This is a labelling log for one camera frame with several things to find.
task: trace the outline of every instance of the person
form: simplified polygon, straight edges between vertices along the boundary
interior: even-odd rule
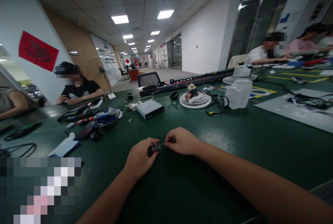
[[[147,156],[157,139],[135,145],[124,169],[77,223],[115,223],[136,182],[152,167],[158,153]],[[165,146],[194,155],[209,164],[271,223],[333,223],[333,208],[292,182],[215,146],[202,142],[184,128],[171,130]]]
[[[0,87],[0,120],[34,108],[32,99],[16,89]]]
[[[327,32],[327,36],[319,41],[319,48],[333,47],[333,24]]]
[[[65,86],[57,99],[57,104],[67,102],[69,105],[73,105],[104,94],[95,81],[88,80],[82,75],[77,65],[62,62],[55,68],[54,73],[70,82],[70,85]]]
[[[274,62],[286,62],[293,57],[284,53],[275,53],[276,46],[280,41],[283,41],[285,37],[285,33],[276,32],[269,33],[267,37],[264,38],[263,44],[254,48],[250,53],[246,56],[244,64],[266,64],[266,63],[274,63]]]
[[[312,39],[319,33],[326,32],[328,26],[323,23],[316,23],[305,28],[303,34],[287,45],[287,52],[293,56],[307,54],[321,54],[333,49],[333,47],[319,48]]]

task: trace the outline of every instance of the pink shirt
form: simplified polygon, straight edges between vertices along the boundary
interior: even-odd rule
[[[294,39],[287,45],[287,53],[316,50],[318,46],[311,40]]]

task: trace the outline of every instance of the white fan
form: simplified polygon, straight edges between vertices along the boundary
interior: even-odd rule
[[[186,107],[186,108],[190,108],[190,109],[200,109],[200,108],[204,108],[206,106],[208,106],[211,101],[212,98],[204,93],[198,92],[198,95],[186,100],[186,93],[184,93],[180,99],[179,102],[182,106]]]

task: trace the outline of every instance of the doorway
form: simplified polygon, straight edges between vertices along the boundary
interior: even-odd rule
[[[181,61],[181,34],[170,40],[167,44],[168,66],[173,69],[182,70]]]
[[[228,62],[232,56],[249,53],[274,32],[287,0],[242,0],[238,8]]]

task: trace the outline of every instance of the red object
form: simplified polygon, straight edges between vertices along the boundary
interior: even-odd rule
[[[132,82],[138,80],[137,75],[139,75],[139,69],[129,70],[129,76]]]
[[[59,50],[23,31],[18,55],[45,70],[53,71]]]
[[[317,63],[320,63],[320,62],[323,62],[325,60],[327,60],[328,58],[323,58],[323,59],[317,59],[317,60],[313,60],[313,61],[310,61],[310,62],[306,62],[304,63],[303,65],[304,66],[313,66],[314,64],[317,64]]]

